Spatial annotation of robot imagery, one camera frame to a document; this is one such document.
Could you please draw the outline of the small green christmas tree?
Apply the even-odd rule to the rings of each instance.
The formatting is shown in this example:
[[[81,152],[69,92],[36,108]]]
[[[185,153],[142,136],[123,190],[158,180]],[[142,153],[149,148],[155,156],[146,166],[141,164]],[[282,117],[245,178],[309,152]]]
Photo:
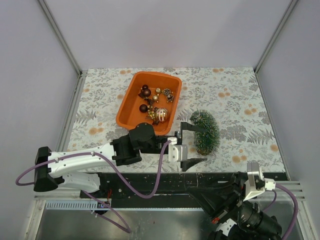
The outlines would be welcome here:
[[[194,132],[194,145],[200,155],[215,153],[220,147],[220,129],[214,116],[207,110],[196,110],[190,117],[191,123],[205,131]]]

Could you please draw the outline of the orange plastic bin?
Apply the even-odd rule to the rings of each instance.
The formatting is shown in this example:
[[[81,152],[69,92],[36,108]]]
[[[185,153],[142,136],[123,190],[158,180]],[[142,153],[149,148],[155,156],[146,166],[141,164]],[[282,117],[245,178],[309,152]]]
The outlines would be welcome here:
[[[142,86],[147,85],[151,91],[149,97],[143,97]],[[174,95],[173,102],[167,102],[163,95],[163,89],[169,88]],[[178,106],[182,81],[176,76],[155,71],[139,71],[133,76],[124,95],[118,113],[116,123],[127,130],[134,129],[140,123],[151,124],[156,135],[166,135],[173,125]],[[153,101],[153,96],[158,96],[158,102]],[[140,112],[140,105],[148,106],[148,111]],[[156,118],[156,110],[166,108],[170,118],[165,122],[159,122]]]

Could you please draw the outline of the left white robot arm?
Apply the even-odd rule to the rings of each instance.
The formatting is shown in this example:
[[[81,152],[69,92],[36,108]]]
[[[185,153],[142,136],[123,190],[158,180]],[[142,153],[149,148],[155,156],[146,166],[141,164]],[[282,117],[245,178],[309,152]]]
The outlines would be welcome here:
[[[169,163],[180,163],[182,171],[188,164],[202,161],[189,158],[188,147],[183,144],[183,131],[208,133],[208,130],[187,122],[180,124],[180,130],[173,136],[156,135],[153,126],[143,122],[131,129],[128,134],[104,145],[73,152],[51,151],[47,146],[37,151],[35,159],[35,192],[49,192],[58,187],[93,193],[102,198],[107,195],[109,186],[97,174],[84,173],[85,169],[110,166],[116,170],[119,166],[128,166],[142,160],[142,154],[167,156]]]

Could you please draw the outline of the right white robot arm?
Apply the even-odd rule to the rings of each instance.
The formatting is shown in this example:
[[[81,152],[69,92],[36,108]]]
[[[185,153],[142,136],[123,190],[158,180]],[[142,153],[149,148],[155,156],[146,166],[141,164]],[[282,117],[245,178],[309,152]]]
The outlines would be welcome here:
[[[275,216],[268,216],[257,203],[246,199],[249,177],[234,173],[225,183],[190,186],[187,193],[217,227],[209,240],[280,240],[282,227]]]

